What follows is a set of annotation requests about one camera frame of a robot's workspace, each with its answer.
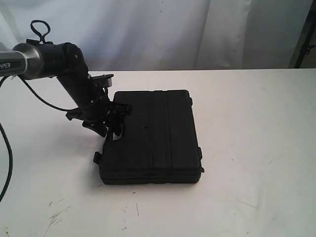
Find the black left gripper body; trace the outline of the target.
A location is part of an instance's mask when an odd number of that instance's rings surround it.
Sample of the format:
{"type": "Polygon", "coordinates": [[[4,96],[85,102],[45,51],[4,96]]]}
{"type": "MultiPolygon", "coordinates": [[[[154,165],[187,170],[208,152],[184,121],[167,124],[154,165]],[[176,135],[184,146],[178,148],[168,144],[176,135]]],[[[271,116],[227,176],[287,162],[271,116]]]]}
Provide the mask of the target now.
{"type": "Polygon", "coordinates": [[[130,115],[132,107],[111,101],[107,88],[102,88],[92,82],[92,76],[78,76],[66,73],[58,77],[58,81],[78,106],[66,113],[69,120],[78,119],[86,122],[107,123],[108,118],[130,115]]]}

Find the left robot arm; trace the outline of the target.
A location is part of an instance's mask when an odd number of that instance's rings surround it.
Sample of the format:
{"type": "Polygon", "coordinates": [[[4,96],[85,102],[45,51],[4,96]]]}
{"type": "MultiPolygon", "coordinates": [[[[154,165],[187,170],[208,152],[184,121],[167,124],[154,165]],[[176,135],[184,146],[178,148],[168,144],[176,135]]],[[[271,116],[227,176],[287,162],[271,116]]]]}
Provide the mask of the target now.
{"type": "Polygon", "coordinates": [[[0,75],[18,76],[23,83],[41,78],[57,78],[75,102],[75,109],[64,109],[68,120],[82,125],[102,137],[110,131],[121,137],[131,106],[111,101],[108,88],[112,74],[91,76],[81,49],[72,43],[20,43],[0,54],[0,75]]]}

